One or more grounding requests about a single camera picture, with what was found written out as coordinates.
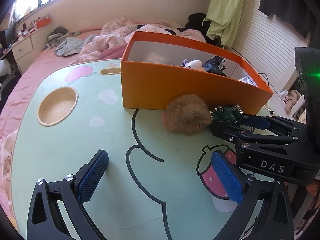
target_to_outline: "brown furry toy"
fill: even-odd
[[[206,103],[195,94],[183,95],[172,100],[161,121],[169,132],[193,135],[212,122]]]

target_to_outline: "screw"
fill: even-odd
[[[247,174],[245,176],[245,178],[248,180],[248,181],[253,181],[255,179],[255,177],[252,175],[252,174]]]
[[[37,184],[38,184],[38,185],[41,185],[43,182],[44,182],[43,179],[38,179]]]
[[[72,174],[68,174],[66,177],[65,177],[66,181],[70,181],[70,180],[73,180],[73,175]]]

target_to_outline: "hanging green garment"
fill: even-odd
[[[207,36],[214,40],[221,37],[221,44],[231,48],[241,20],[244,0],[211,0],[205,21],[211,24]]]

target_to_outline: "light green table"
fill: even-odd
[[[236,204],[205,171],[213,149],[234,158],[234,146],[213,137],[209,129],[191,137],[170,134],[161,124],[162,111],[124,109],[120,74],[99,74],[103,68],[119,65],[119,60],[111,60],[65,67],[47,77],[34,93],[12,160],[12,201],[21,235],[26,238],[36,181],[58,181],[75,174],[103,149],[109,154],[109,166],[84,207],[108,240],[212,240]],[[86,77],[77,79],[72,70],[85,70]],[[61,123],[41,126],[39,104],[62,86],[78,91],[76,108]],[[63,204],[59,206],[71,235],[79,239]],[[260,207],[261,202],[248,227]]]

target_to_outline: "orange box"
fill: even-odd
[[[37,28],[40,29],[41,27],[46,26],[49,23],[51,23],[51,18],[41,19],[41,20],[37,21]]]
[[[187,69],[184,59],[203,63],[215,55],[225,58],[226,76]],[[164,64],[148,63],[150,57]],[[239,81],[248,76],[254,85]],[[273,95],[259,74],[241,57],[200,41],[150,32],[135,32],[121,60],[123,106],[165,110],[185,94],[196,94],[210,110],[239,104],[256,114]]]

